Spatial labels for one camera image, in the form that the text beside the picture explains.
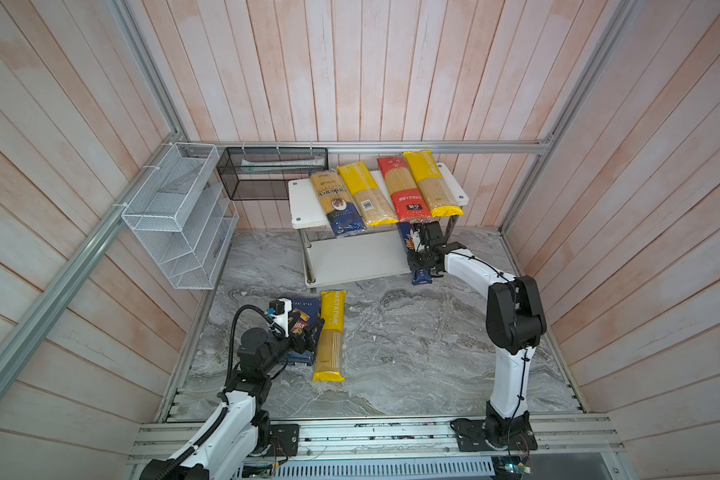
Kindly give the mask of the blue Barilla spaghetti box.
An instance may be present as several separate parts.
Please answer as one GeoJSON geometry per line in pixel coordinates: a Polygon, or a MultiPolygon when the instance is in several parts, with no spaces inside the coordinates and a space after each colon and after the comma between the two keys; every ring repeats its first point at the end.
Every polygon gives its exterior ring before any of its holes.
{"type": "Polygon", "coordinates": [[[415,232],[415,228],[407,222],[399,222],[397,224],[398,233],[403,242],[406,254],[406,261],[412,274],[413,285],[424,285],[432,283],[432,275],[429,270],[422,268],[417,260],[419,237],[415,232]]]}

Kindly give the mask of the red spaghetti bag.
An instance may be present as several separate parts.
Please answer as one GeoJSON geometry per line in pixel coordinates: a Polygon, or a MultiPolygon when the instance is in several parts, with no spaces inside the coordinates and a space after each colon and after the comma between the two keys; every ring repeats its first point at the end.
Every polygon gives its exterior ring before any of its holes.
{"type": "Polygon", "coordinates": [[[377,163],[400,222],[420,222],[432,217],[402,157],[378,158],[377,163]]]}

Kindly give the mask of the yellow spaghetti bag with barcode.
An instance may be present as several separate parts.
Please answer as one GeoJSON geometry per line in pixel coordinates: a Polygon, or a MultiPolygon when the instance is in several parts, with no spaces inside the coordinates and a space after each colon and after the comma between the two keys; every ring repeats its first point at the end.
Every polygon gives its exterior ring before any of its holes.
{"type": "Polygon", "coordinates": [[[364,162],[339,166],[338,172],[367,226],[392,225],[398,222],[394,209],[364,162]]]}

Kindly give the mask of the dark blue spaghetti bag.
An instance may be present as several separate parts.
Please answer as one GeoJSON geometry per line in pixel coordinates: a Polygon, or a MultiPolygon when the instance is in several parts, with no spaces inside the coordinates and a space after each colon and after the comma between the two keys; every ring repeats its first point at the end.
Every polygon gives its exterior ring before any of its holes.
{"type": "Polygon", "coordinates": [[[336,171],[316,171],[309,179],[336,237],[357,235],[365,231],[365,222],[336,171]]]}

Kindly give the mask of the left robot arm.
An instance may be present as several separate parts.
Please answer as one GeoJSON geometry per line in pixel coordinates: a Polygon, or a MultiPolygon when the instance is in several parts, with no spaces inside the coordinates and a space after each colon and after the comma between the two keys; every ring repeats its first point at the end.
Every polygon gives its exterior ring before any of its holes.
{"type": "Polygon", "coordinates": [[[183,447],[166,460],[151,460],[142,479],[231,479],[251,455],[283,456],[271,438],[263,408],[289,353],[316,352],[324,320],[295,308],[287,298],[266,310],[246,304],[232,320],[225,384],[211,416],[183,447]]]}

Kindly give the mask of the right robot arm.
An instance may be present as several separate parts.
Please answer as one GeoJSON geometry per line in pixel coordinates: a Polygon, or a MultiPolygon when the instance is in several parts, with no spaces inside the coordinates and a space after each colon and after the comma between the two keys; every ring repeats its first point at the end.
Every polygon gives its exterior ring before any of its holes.
{"type": "Polygon", "coordinates": [[[437,221],[400,223],[414,279],[454,276],[486,299],[485,328],[496,349],[494,385],[482,421],[450,422],[462,452],[538,447],[527,405],[530,363],[547,331],[536,281],[503,272],[466,246],[449,242],[437,221]]]}

